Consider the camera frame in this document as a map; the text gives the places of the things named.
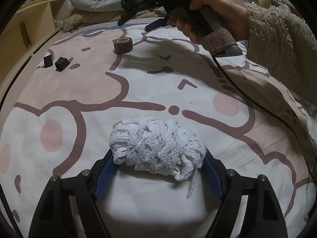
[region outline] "bedsheet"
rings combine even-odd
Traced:
[[[71,64],[57,72],[40,62],[7,117],[0,139],[0,182],[23,235],[52,174],[67,178],[91,168],[108,151],[116,121],[149,115],[177,119],[226,168],[243,176],[267,175],[289,237],[295,238],[315,201],[302,151],[313,149],[310,134],[297,140],[176,28],[147,33],[144,22],[105,23],[65,34],[48,53],[54,62],[62,56]],[[116,55],[112,40],[124,36],[133,39],[134,48]],[[247,60],[246,48],[238,44],[242,56],[219,59],[230,79],[293,130],[303,129],[304,113],[293,96],[267,69]],[[220,202],[200,175],[187,198],[189,187],[190,180],[177,182],[120,165],[98,207],[114,238],[204,237]],[[246,201],[244,196],[232,238],[239,235]],[[73,199],[72,209],[85,237]]]

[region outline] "black cable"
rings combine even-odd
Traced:
[[[220,66],[219,62],[216,60],[215,56],[212,56],[213,60],[215,61],[217,67],[220,69],[220,71],[223,73],[223,75],[227,78],[227,80],[232,84],[232,86],[234,86],[236,88],[237,91],[239,91],[243,96],[245,96],[251,103],[253,103],[254,105],[256,105],[257,107],[259,107],[260,109],[262,109],[264,112],[268,113],[270,116],[273,116],[274,118],[278,119],[279,121],[281,121],[288,129],[290,129],[290,131],[294,134],[295,138],[298,141],[299,146],[301,147],[301,144],[295,134],[295,132],[293,131],[293,129],[291,128],[291,126],[288,125],[288,123],[286,121],[284,121],[282,118],[278,117],[276,114],[272,113],[270,110],[266,109],[265,107],[261,106],[260,104],[258,104],[257,102],[255,102],[252,98],[250,98],[247,94],[245,94],[245,92],[243,92],[234,82],[233,80],[228,76],[228,74],[225,72],[225,70]],[[310,174],[310,176],[312,177],[315,185],[317,185],[317,181],[315,180],[315,178],[313,177],[312,172],[310,171],[310,168],[307,164],[306,158],[305,159],[305,163],[307,165],[307,169],[308,172]]]
[[[0,211],[0,235],[1,237],[19,238]]]
[[[7,198],[6,198],[5,195],[4,195],[4,191],[3,191],[3,189],[2,189],[1,184],[0,184],[0,199],[1,199],[1,201],[2,201],[3,207],[5,208],[5,211],[6,211],[6,213],[7,213],[7,216],[8,216],[8,218],[9,218],[9,220],[10,220],[12,226],[13,226],[13,229],[14,229],[15,232],[16,232],[16,235],[17,235],[19,238],[23,238],[23,235],[22,235],[22,233],[21,233],[21,231],[20,231],[20,229],[19,229],[19,227],[18,227],[18,225],[17,225],[17,223],[16,223],[16,221],[15,221],[15,219],[14,219],[14,216],[13,216],[11,210],[10,210],[10,206],[9,206],[9,204],[8,204]]]

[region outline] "hand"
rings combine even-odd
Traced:
[[[226,28],[236,41],[248,40],[250,28],[247,9],[230,0],[191,0],[190,10],[198,10],[203,5],[209,5],[220,17],[223,18]],[[176,25],[186,37],[197,43],[197,36],[191,30],[191,26],[175,19],[169,19],[168,25]]]

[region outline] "white yarn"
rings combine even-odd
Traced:
[[[110,135],[115,164],[134,165],[135,170],[172,175],[178,181],[193,176],[189,198],[206,147],[191,130],[176,120],[136,117],[118,121]]]

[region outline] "pink circle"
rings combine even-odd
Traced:
[[[212,105],[219,113],[226,116],[236,116],[239,113],[238,100],[223,93],[214,96]]]
[[[49,120],[40,133],[40,139],[47,152],[58,151],[63,141],[63,129],[56,120]]]
[[[5,144],[0,152],[0,172],[5,175],[10,164],[11,148],[9,144]]]

